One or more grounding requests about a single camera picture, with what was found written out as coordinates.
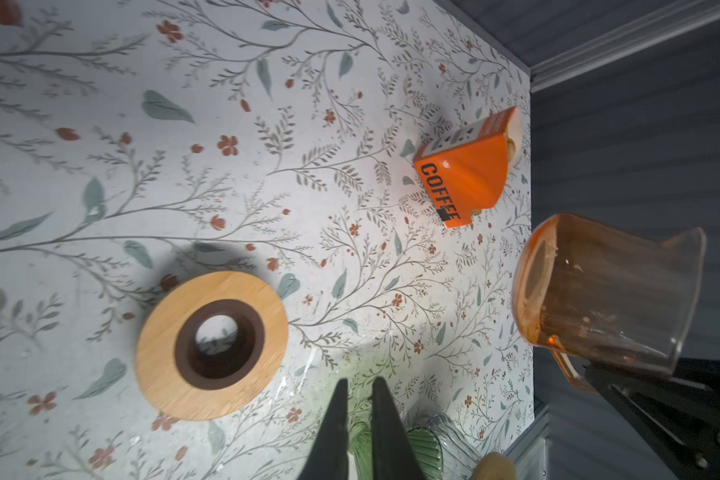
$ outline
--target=orange flower print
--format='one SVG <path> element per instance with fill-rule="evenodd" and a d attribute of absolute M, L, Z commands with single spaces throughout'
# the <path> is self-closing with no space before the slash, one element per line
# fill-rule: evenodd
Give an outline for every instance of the orange flower print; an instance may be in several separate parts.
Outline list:
<path fill-rule="evenodd" d="M 237 137 L 227 137 L 226 135 L 222 135 L 221 141 L 216 144 L 225 157 L 237 155 L 237 147 L 235 147 L 235 145 L 237 145 Z"/>
<path fill-rule="evenodd" d="M 48 393 L 45 398 L 40 399 L 39 395 L 32 395 L 28 400 L 27 403 L 30 405 L 34 405 L 31 410 L 29 410 L 29 414 L 32 416 L 37 416 L 42 413 L 43 410 L 53 410 L 56 408 L 56 403 L 54 403 L 54 400 L 56 399 L 56 392 L 50 392 Z"/>
<path fill-rule="evenodd" d="M 300 408 L 291 408 L 291 411 L 286 414 L 286 418 L 288 418 L 288 423 L 298 422 L 298 416 L 301 414 L 302 410 Z"/>
<path fill-rule="evenodd" d="M 21 9 L 15 0 L 0 0 L 0 24 L 7 27 L 23 27 Z"/>
<path fill-rule="evenodd" d="M 157 31 L 168 37 L 168 42 L 171 43 L 176 43 L 182 38 L 184 38 L 184 35 L 181 33 L 181 28 L 179 28 L 179 25 L 174 25 L 167 20 L 163 20 L 163 24 L 157 25 Z"/>
<path fill-rule="evenodd" d="M 152 422 L 152 431 L 156 432 L 158 428 L 162 428 L 166 432 L 170 430 L 174 423 L 178 422 L 179 419 L 176 417 L 168 416 L 165 413 L 160 412 L 157 415 L 157 419 Z"/>
<path fill-rule="evenodd" d="M 66 141 L 78 140 L 80 138 L 77 132 L 72 128 L 57 128 L 56 135 Z"/>
<path fill-rule="evenodd" d="M 218 215 L 214 215 L 211 219 L 211 226 L 214 230 L 224 230 L 226 226 L 226 220 L 220 218 Z"/>
<path fill-rule="evenodd" d="M 115 461 L 115 459 L 112 458 L 113 453 L 115 453 L 114 445 L 110 445 L 106 448 L 97 448 L 96 452 L 94 452 L 94 456 L 88 458 L 88 463 L 94 470 L 98 468 L 106 468 L 106 466 Z"/>
<path fill-rule="evenodd" d="M 181 459 L 184 458 L 184 455 L 186 455 L 187 450 L 188 450 L 188 447 L 179 448 L 179 451 L 176 452 L 176 456 L 174 457 L 177 462 L 181 462 Z"/>
<path fill-rule="evenodd" d="M 163 287 L 163 292 L 170 292 L 179 285 L 179 277 L 176 275 L 165 275 L 160 281 L 160 286 Z"/>

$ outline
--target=floral tablecloth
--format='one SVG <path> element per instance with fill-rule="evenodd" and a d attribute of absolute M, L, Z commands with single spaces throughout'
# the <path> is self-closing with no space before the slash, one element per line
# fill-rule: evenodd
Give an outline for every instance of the floral tablecloth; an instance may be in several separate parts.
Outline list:
<path fill-rule="evenodd" d="M 0 478 L 293 478 L 336 380 L 384 376 L 483 451 L 533 419 L 510 314 L 529 80 L 429 0 L 0 0 Z M 446 230 L 423 141 L 519 105 L 499 204 Z M 134 375 L 150 309 L 213 270 L 285 303 L 286 358 L 212 422 Z"/>

